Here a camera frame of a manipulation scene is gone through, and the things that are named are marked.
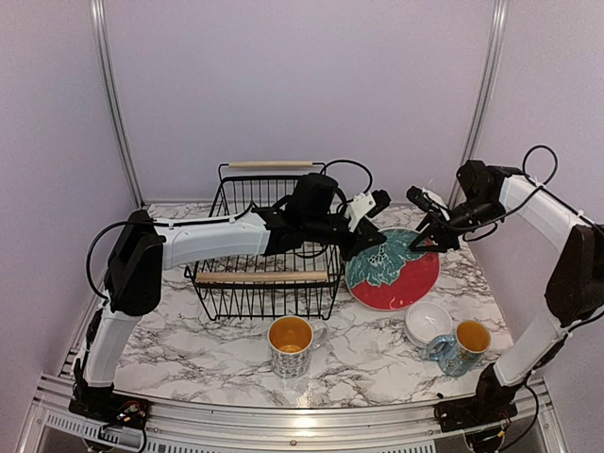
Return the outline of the red teal floral plate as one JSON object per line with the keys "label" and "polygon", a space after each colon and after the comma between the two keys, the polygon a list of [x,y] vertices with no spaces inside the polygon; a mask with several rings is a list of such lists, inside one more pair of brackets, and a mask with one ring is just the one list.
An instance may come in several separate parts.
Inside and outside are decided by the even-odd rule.
{"label": "red teal floral plate", "polygon": [[432,290],[440,274],[440,257],[410,250],[416,231],[389,227],[381,233],[385,243],[363,250],[346,263],[345,283],[355,299],[373,310],[404,310]]}

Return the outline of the black wire dish rack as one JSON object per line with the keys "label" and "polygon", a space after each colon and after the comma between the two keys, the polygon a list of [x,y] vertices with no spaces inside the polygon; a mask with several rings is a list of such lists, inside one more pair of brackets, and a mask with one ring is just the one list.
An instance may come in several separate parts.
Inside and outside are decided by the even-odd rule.
{"label": "black wire dish rack", "polygon": [[[284,209],[283,199],[294,193],[298,180],[324,166],[316,161],[222,163],[210,216],[240,214],[252,222],[261,210],[275,226],[279,218],[273,206]],[[326,321],[343,272],[337,246],[301,241],[277,245],[272,231],[264,229],[260,243],[198,260],[186,266],[184,276],[211,321],[286,315]]]}

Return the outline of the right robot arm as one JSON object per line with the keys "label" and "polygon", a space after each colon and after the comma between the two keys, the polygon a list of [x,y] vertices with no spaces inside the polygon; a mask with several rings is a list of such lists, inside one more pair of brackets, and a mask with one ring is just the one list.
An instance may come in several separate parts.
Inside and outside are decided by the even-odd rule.
{"label": "right robot arm", "polygon": [[603,227],[537,182],[522,168],[468,160],[457,172],[465,199],[455,208],[427,189],[412,186],[408,199],[425,217],[412,251],[445,253],[460,246],[461,236],[520,218],[532,232],[512,245],[512,253],[528,259],[512,280],[543,297],[533,320],[513,346],[490,364],[478,379],[467,413],[486,423],[505,400],[565,346],[574,330],[603,314]]}

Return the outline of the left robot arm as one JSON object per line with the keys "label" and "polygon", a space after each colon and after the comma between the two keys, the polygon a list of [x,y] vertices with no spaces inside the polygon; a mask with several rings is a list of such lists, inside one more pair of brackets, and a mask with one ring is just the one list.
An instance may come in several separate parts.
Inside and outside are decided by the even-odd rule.
{"label": "left robot arm", "polygon": [[255,201],[241,211],[201,219],[155,219],[147,210],[102,229],[90,247],[110,231],[120,234],[108,257],[101,303],[89,325],[73,372],[84,388],[81,402],[100,420],[118,413],[113,392],[117,364],[141,319],[161,301],[164,272],[197,261],[235,256],[271,257],[305,243],[335,246],[343,260],[382,244],[385,236],[373,218],[391,203],[384,190],[351,198],[323,173],[299,176],[293,190],[271,204]]}

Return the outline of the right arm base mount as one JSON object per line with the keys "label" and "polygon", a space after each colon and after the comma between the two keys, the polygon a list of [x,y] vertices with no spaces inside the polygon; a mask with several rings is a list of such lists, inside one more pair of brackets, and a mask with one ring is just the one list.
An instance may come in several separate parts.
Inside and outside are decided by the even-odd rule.
{"label": "right arm base mount", "polygon": [[441,400],[434,406],[434,416],[442,432],[477,428],[512,419],[518,414],[513,402],[482,406],[475,397]]}

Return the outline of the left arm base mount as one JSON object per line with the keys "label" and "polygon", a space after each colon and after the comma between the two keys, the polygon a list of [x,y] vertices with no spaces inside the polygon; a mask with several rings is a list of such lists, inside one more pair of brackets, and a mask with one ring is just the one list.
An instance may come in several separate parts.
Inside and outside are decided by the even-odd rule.
{"label": "left arm base mount", "polygon": [[69,404],[69,412],[102,422],[109,427],[143,429],[149,411],[149,400],[120,394],[101,394],[79,399],[74,397]]}

